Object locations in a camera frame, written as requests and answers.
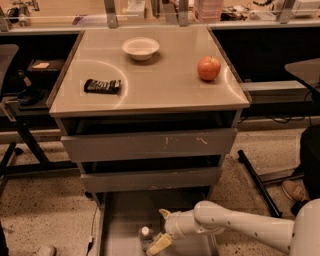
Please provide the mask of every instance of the white bowl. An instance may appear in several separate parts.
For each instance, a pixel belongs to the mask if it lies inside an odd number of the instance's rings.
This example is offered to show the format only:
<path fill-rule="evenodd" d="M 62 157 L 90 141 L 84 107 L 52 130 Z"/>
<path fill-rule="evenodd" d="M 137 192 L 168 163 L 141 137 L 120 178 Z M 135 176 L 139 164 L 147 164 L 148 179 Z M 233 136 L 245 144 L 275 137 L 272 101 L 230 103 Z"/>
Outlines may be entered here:
<path fill-rule="evenodd" d="M 122 50 L 134 60 L 144 61 L 160 48 L 159 43 L 151 38 L 135 37 L 125 41 Z"/>

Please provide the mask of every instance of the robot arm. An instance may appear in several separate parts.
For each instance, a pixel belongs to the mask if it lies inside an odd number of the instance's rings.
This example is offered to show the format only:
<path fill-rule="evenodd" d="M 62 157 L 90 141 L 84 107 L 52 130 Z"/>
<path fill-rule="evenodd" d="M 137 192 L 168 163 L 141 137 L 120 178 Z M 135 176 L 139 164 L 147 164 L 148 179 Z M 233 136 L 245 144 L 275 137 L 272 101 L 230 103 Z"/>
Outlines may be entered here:
<path fill-rule="evenodd" d="M 225 228 L 291 256 L 320 255 L 320 199 L 306 204 L 295 221 L 231 211 L 211 201 L 200 201 L 193 210 L 185 212 L 171 213 L 161 209 L 160 213 L 166 221 L 166 233 L 160 234 L 151 244 L 147 251 L 149 256 L 163 250 L 173 240 L 194 235 L 217 235 Z"/>

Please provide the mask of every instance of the drawer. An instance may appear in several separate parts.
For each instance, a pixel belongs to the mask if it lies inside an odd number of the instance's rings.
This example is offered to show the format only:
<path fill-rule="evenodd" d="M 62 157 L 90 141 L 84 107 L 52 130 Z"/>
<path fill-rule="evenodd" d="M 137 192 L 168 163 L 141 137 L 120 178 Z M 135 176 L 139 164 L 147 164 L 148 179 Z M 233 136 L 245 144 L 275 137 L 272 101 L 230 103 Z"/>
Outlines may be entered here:
<path fill-rule="evenodd" d="M 205 187 L 215 185 L 221 167 L 82 174 L 90 193 Z"/>
<path fill-rule="evenodd" d="M 74 162 L 148 159 L 229 153 L 237 129 L 63 136 Z"/>

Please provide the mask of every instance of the countertop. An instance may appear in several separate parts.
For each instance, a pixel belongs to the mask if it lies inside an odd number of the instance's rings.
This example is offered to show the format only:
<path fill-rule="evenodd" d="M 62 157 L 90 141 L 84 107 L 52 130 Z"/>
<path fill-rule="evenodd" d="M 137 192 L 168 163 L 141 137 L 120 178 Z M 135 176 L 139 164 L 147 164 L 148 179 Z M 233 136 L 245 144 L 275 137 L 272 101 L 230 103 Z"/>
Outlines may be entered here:
<path fill-rule="evenodd" d="M 160 50 L 148 61 L 121 50 L 133 37 L 153 38 Z M 221 72 L 202 81 L 198 61 L 214 55 Z M 84 92 L 87 79 L 121 79 L 117 95 Z M 87 29 L 50 109 L 53 117 L 198 110 L 237 110 L 249 101 L 206 26 Z"/>

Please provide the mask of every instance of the apple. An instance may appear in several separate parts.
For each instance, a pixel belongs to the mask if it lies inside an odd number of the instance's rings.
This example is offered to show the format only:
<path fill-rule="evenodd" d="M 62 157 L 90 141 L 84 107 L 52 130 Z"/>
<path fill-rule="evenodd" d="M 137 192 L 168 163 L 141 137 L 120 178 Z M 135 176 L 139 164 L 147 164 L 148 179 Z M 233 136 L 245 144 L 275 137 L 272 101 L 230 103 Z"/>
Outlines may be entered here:
<path fill-rule="evenodd" d="M 214 56 L 205 56 L 198 63 L 198 74 L 202 80 L 212 81 L 219 75 L 220 61 Z"/>

